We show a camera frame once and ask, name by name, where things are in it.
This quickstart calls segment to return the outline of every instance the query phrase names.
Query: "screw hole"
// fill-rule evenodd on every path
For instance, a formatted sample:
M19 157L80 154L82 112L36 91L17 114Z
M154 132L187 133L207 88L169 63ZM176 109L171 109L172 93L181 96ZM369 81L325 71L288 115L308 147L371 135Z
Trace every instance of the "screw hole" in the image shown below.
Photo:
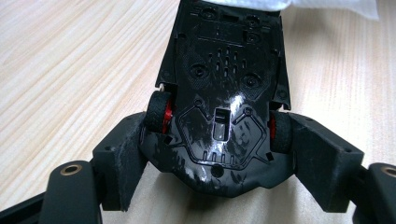
M222 168L222 166L216 164L216 165L212 166L210 173L212 173L212 175L214 177L220 178L224 175L224 169Z
M79 164L72 164L64 167L61 170L61 175L74 175L78 173L82 169L82 166Z

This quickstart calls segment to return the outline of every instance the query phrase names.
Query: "glossy black plastic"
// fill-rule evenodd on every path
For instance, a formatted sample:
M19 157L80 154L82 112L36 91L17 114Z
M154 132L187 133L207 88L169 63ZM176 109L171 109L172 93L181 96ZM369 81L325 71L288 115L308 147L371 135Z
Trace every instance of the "glossy black plastic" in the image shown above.
M172 93L170 128L144 129L140 145L160 171L226 197L293 174L293 156L271 151L268 128L270 110L290 109L278 13L182 0L161 85Z

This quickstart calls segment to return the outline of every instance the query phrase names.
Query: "red wheel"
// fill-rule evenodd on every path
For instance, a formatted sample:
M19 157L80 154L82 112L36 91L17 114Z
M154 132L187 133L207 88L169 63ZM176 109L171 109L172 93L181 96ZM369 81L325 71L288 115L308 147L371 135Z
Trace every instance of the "red wheel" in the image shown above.
M148 111L144 119L146 128L154 133L167 133L171 119L171 93L155 91L148 102Z
M271 151L288 154L291 145L291 124L287 113L271 111L270 113Z

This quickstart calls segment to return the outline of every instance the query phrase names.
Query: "black 3d printed part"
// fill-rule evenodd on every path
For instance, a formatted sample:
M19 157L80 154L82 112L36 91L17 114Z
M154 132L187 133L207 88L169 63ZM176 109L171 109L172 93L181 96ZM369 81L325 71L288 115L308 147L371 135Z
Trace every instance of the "black 3d printed part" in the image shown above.
M146 113L124 118L93 150L94 169L104 175L104 210L127 211L147 164L137 146Z

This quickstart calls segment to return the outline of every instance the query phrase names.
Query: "wood grain surface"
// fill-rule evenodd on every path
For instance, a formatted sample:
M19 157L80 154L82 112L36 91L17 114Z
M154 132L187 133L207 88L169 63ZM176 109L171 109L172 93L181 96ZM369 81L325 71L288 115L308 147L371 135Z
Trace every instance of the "wood grain surface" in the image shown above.
M380 21L282 12L292 112L396 163L396 2ZM0 210L46 189L50 172L92 157L125 116L146 110L177 0L0 2ZM200 195L148 164L127 213L105 223L350 223L291 177L234 199Z

